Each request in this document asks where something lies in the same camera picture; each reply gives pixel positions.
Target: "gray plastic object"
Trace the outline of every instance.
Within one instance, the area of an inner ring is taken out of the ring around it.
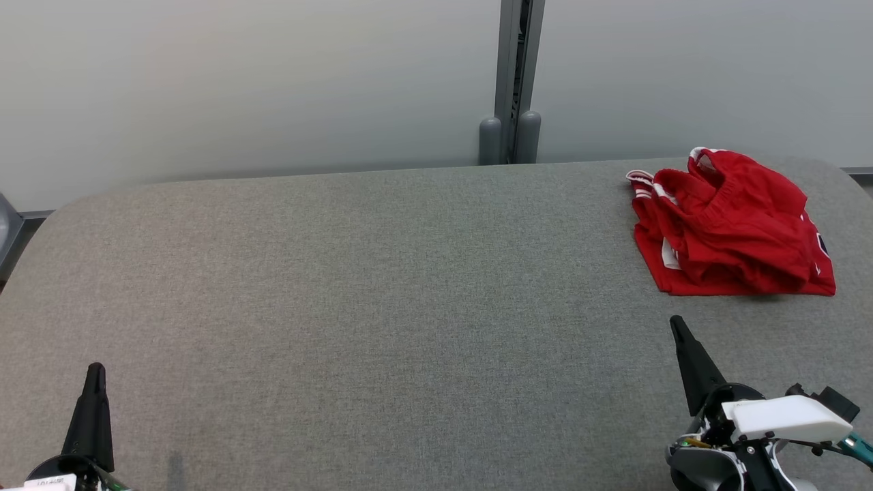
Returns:
[[[479,165],[500,163],[500,134],[503,125],[497,118],[485,118],[479,123]]]
[[[527,111],[519,118],[519,129],[515,137],[515,163],[537,162],[541,122],[540,113],[536,111]]]
[[[15,208],[0,194],[0,264],[6,259],[23,222]]]

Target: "white partition panel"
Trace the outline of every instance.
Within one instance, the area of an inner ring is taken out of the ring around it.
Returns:
[[[470,165],[499,0],[4,0],[0,191]]]
[[[869,0],[546,0],[539,162],[695,146],[869,166]]]

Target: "folded red garment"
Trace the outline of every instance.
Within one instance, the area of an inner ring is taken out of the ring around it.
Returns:
[[[674,295],[834,295],[834,269],[807,197],[748,156],[697,148],[688,172],[631,170],[634,235]]]

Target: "white robot part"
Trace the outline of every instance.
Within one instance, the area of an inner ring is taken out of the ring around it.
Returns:
[[[725,416],[748,439],[776,438],[808,442],[839,441],[852,431],[852,425],[812,398],[783,398],[722,403]]]

